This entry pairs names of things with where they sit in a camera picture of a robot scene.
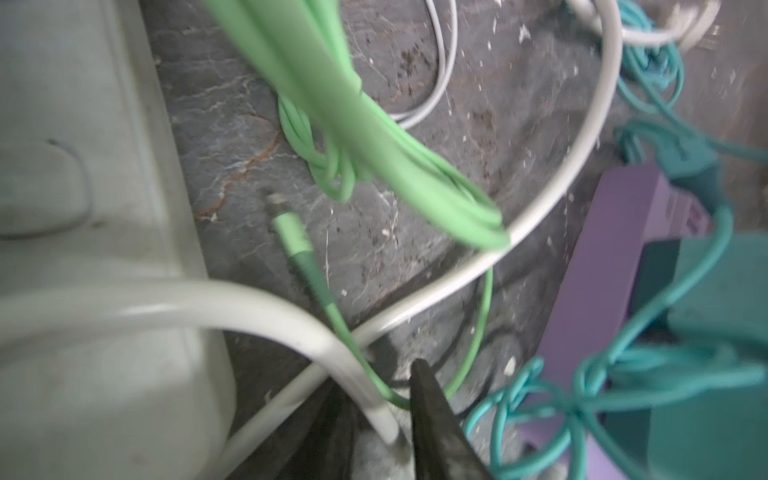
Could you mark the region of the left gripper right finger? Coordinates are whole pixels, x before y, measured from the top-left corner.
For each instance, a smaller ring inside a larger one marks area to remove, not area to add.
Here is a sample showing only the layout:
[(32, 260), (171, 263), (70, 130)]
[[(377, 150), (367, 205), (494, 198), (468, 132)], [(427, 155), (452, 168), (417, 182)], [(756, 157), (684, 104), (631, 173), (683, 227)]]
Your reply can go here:
[(492, 480), (425, 360), (412, 362), (409, 386), (416, 478)]

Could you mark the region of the purple power strip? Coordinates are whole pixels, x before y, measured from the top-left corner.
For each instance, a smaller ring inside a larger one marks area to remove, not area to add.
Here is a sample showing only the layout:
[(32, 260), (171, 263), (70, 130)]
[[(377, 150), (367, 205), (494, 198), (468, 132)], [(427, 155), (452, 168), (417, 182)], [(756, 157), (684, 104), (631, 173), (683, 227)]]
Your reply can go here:
[(616, 336), (645, 244), (702, 236), (710, 223), (655, 161), (603, 173), (536, 351), (541, 379), (570, 390), (578, 364)]

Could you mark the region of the white pastel power strip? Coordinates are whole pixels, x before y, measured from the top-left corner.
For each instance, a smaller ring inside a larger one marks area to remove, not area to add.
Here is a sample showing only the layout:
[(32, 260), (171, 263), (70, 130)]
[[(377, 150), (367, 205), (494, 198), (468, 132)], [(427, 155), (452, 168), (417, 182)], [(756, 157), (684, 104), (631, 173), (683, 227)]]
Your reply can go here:
[[(205, 278), (135, 1), (1, 5), (1, 294)], [(1, 371), (5, 479), (192, 479), (235, 410), (211, 330), (144, 330)]]

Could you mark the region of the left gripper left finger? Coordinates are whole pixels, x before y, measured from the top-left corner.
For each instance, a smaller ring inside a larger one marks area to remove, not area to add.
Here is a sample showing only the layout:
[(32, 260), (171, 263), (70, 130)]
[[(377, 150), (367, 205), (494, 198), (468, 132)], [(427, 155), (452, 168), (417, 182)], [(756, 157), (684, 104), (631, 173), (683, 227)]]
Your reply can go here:
[(356, 433), (354, 402), (340, 387), (329, 388), (315, 421), (287, 463), (287, 478), (351, 479)]

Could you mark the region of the teal charger plug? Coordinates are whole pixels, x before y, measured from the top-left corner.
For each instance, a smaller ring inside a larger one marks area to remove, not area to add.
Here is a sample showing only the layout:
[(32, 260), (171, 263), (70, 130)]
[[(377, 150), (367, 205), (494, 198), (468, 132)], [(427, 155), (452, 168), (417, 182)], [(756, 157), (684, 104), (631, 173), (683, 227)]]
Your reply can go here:
[[(739, 360), (767, 360), (767, 236), (735, 235), (717, 265), (652, 332), (725, 343)], [(697, 394), (651, 410), (608, 413), (604, 425), (654, 479), (764, 479), (767, 386)]]

